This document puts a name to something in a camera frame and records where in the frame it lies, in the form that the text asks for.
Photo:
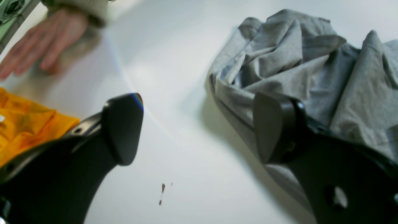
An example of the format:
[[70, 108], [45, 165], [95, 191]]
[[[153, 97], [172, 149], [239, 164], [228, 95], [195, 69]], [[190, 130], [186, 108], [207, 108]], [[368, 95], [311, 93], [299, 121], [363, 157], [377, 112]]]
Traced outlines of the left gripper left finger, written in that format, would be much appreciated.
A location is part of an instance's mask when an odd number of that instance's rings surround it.
[[134, 161], [143, 116], [138, 93], [111, 98], [62, 137], [1, 166], [1, 223], [84, 223], [106, 175]]

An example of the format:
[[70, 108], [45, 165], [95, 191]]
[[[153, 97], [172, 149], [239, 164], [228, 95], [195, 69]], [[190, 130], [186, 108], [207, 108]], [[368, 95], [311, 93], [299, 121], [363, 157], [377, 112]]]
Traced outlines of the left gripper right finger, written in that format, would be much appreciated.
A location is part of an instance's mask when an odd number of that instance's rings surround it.
[[262, 163], [285, 165], [300, 183], [319, 224], [396, 224], [397, 163], [334, 134], [304, 104], [257, 93], [253, 126]]

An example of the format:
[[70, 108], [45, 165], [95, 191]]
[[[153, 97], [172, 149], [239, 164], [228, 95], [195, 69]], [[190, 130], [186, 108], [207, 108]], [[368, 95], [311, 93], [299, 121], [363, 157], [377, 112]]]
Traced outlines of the cream sleeve forearm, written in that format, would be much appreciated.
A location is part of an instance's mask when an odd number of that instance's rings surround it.
[[47, 23], [56, 27], [68, 24], [104, 27], [116, 20], [141, 0], [42, 0], [47, 8]]

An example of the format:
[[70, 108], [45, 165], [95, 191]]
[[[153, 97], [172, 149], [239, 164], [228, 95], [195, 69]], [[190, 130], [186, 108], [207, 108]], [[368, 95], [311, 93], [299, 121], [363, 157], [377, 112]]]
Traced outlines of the person's bare hand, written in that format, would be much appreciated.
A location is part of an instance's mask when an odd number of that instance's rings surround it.
[[9, 50], [1, 62], [1, 80], [12, 73], [22, 74], [39, 59], [41, 69], [50, 69], [61, 53], [82, 37], [88, 24], [89, 17], [81, 10], [70, 6], [59, 8], [29, 29]]

